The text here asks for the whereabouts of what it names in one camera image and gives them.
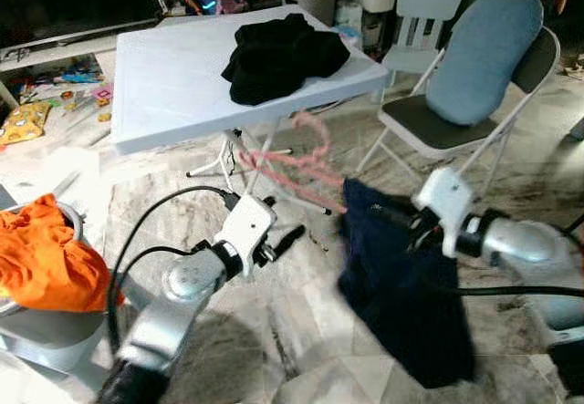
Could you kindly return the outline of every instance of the folding chair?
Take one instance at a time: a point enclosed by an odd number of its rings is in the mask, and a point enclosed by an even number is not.
[[[395,83],[398,71],[422,74],[438,55],[437,43],[444,21],[454,17],[461,0],[398,0],[402,17],[397,44],[391,46],[381,64],[389,69],[387,88]],[[424,34],[433,21],[429,35]]]
[[[523,97],[499,123],[487,118],[474,126],[453,124],[431,110],[424,95],[417,95],[443,58],[444,53],[445,50],[441,50],[409,97],[390,102],[379,110],[378,119],[385,124],[386,129],[360,162],[357,171],[362,171],[373,153],[378,148],[382,148],[416,181],[422,181],[420,175],[383,142],[390,131],[425,158],[451,159],[462,153],[472,152],[470,158],[459,170],[461,173],[483,155],[489,146],[498,143],[495,161],[488,170],[481,190],[480,195],[483,196],[494,178],[519,112],[537,93],[558,62],[558,38],[548,28],[541,28],[536,39],[519,61],[511,78],[511,82],[522,91]]]

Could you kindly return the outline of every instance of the black cloth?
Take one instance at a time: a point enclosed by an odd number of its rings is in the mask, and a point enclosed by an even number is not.
[[[232,82],[231,100],[243,105],[292,94],[306,78],[327,78],[349,58],[339,35],[315,31],[301,14],[241,26],[235,41],[221,76]]]
[[[407,254],[407,232],[369,211],[377,203],[412,213],[407,198],[349,179],[343,191],[348,211],[341,233],[349,250],[338,286],[346,301],[425,388],[472,379],[475,355],[461,298],[436,292],[420,279],[424,272],[435,284],[457,287],[456,261],[437,248]]]

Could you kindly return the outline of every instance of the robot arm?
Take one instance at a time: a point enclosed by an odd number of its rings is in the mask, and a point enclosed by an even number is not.
[[[266,236],[275,222],[276,214],[265,202],[245,195],[215,236],[214,245],[200,243],[194,254],[172,261],[162,276],[161,294],[141,311],[124,339],[98,403],[159,401],[196,317],[213,293],[242,272],[250,275],[254,264],[275,261],[304,233],[304,226],[299,226],[272,249]]]
[[[493,210],[482,216],[471,214],[473,200],[472,189],[458,173],[449,168],[438,169],[412,197],[420,218],[411,227],[422,239],[439,224],[446,256],[454,258],[456,253],[463,253],[482,257],[487,264],[518,276],[525,285],[574,289],[572,296],[531,295],[528,305],[566,389],[573,395],[584,395],[581,251],[571,253],[574,247],[570,247],[567,236],[548,224],[517,222]]]

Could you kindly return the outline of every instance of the tile floor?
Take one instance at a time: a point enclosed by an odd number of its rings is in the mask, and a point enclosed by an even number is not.
[[[509,101],[514,95],[509,93]],[[518,120],[483,206],[559,225],[579,215],[584,209],[584,145],[566,134],[583,115],[584,84],[554,78]],[[342,174],[353,175],[354,167],[381,132],[374,107],[367,98],[356,98],[322,117],[333,139],[333,164]],[[19,145],[12,154],[8,150],[0,157],[0,182],[23,202],[40,190],[51,190],[48,184],[59,182],[70,171],[82,170],[61,199],[87,215],[88,238],[109,262],[133,221],[151,202],[182,186],[221,184],[217,175],[192,180],[183,176],[184,171],[214,157],[221,143],[218,136],[119,157],[109,137],[94,144],[82,138],[90,130],[95,132],[90,120],[95,117],[82,120],[83,128],[70,131],[75,138],[58,149],[55,140],[50,141],[52,145],[37,140]],[[263,127],[253,131],[261,135]],[[310,150],[313,144],[312,135],[291,129],[284,129],[276,138],[279,148],[292,147],[297,153]],[[436,166],[416,158],[399,143],[397,150],[421,171]],[[478,185],[482,174],[480,168],[472,169],[469,182]],[[407,176],[380,154],[360,179],[385,192],[413,190]],[[242,186],[239,176],[235,175],[234,181],[236,188]],[[267,193],[267,183],[260,185]],[[563,401],[565,392],[553,365],[543,355],[522,297],[465,299],[479,354],[478,379],[472,384],[424,390],[383,351],[340,299],[335,281],[343,255],[334,221],[288,202],[279,202],[276,211],[280,227],[304,223],[309,235],[282,260],[256,272],[253,280],[234,280],[214,296],[164,402]],[[161,207],[145,223],[132,250],[160,242],[193,245],[210,238],[224,216],[222,204],[213,196],[184,196]],[[167,260],[168,256],[154,256],[149,264],[138,265],[134,273],[137,282],[156,293]],[[461,260],[459,272],[469,285],[511,282],[477,260]],[[2,402],[40,403],[26,400],[19,382],[24,384],[37,378],[35,375],[6,355],[0,358]],[[42,402],[67,402],[47,397],[48,393]],[[87,400],[87,395],[77,396],[78,402],[83,399]]]

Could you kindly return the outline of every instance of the black cable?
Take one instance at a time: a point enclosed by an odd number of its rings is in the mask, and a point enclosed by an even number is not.
[[[570,224],[566,229],[562,230],[564,233],[571,233],[576,228],[578,228],[581,224],[584,223],[584,214],[580,215],[578,219]]]
[[[157,201],[148,210],[146,210],[144,212],[144,214],[140,217],[140,219],[138,219],[138,221],[136,222],[136,224],[132,228],[130,235],[128,235],[128,238],[126,239],[126,243],[122,246],[120,255],[118,255],[116,263],[115,263],[113,270],[111,272],[111,279],[109,280],[108,292],[107,292],[107,296],[106,296],[107,306],[108,306],[107,322],[108,322],[108,334],[109,334],[109,349],[110,349],[112,355],[115,356],[116,352],[118,352],[118,349],[120,348],[120,332],[118,330],[118,318],[116,316],[116,309],[115,309],[115,301],[116,301],[116,297],[117,297],[117,293],[118,293],[118,290],[116,289],[116,286],[118,285],[117,275],[118,275],[118,271],[120,270],[121,261],[124,257],[124,254],[128,250],[128,247],[130,246],[130,243],[131,243],[132,239],[134,238],[134,235],[136,234],[136,232],[138,232],[141,225],[144,223],[144,220],[146,220],[146,218],[151,214],[151,212],[153,212],[156,208],[161,206],[163,203],[169,201],[170,199],[173,199],[176,196],[180,196],[181,194],[185,194],[187,192],[200,192],[200,191],[215,192],[215,193],[219,194],[223,199],[225,199],[227,197],[227,195],[230,194],[229,192],[226,192],[226,191],[221,190],[219,188],[210,187],[208,185],[195,185],[193,187],[188,187],[188,188],[184,188],[182,190],[179,190],[177,192],[173,192],[173,193],[163,197],[159,201]]]
[[[120,279],[118,281],[118,291],[123,288],[124,282],[126,281],[126,278],[128,277],[128,274],[130,273],[131,268],[136,263],[138,263],[144,256],[146,256],[148,254],[153,254],[155,252],[170,252],[171,254],[177,254],[180,256],[187,256],[187,255],[190,255],[193,253],[191,251],[181,251],[180,249],[175,249],[175,248],[170,247],[170,246],[153,246],[153,247],[149,247],[148,249],[143,250],[142,252],[140,252],[139,254],[137,254],[136,256],[134,256],[130,260],[128,265],[126,265],[126,268],[124,269],[124,271],[121,273]],[[116,309],[116,304],[114,303],[113,306],[111,306],[111,307]]]
[[[420,276],[422,282],[437,292],[447,295],[456,296],[496,296],[496,295],[562,295],[584,297],[584,290],[571,287],[560,287],[556,285],[501,285],[496,287],[468,287],[452,288],[436,284],[431,281],[428,275],[423,271],[418,260],[413,259],[414,272]]]
[[[227,144],[227,147],[229,149],[229,153],[227,154],[227,160],[229,161],[231,159],[231,162],[232,162],[232,167],[231,167],[231,171],[229,171],[229,176],[232,176],[235,173],[235,165],[236,165],[233,142],[229,141]]]
[[[580,239],[574,235],[572,232],[564,232],[562,233],[568,240],[570,240],[575,246],[577,246],[580,251],[584,251],[584,244],[580,241]]]

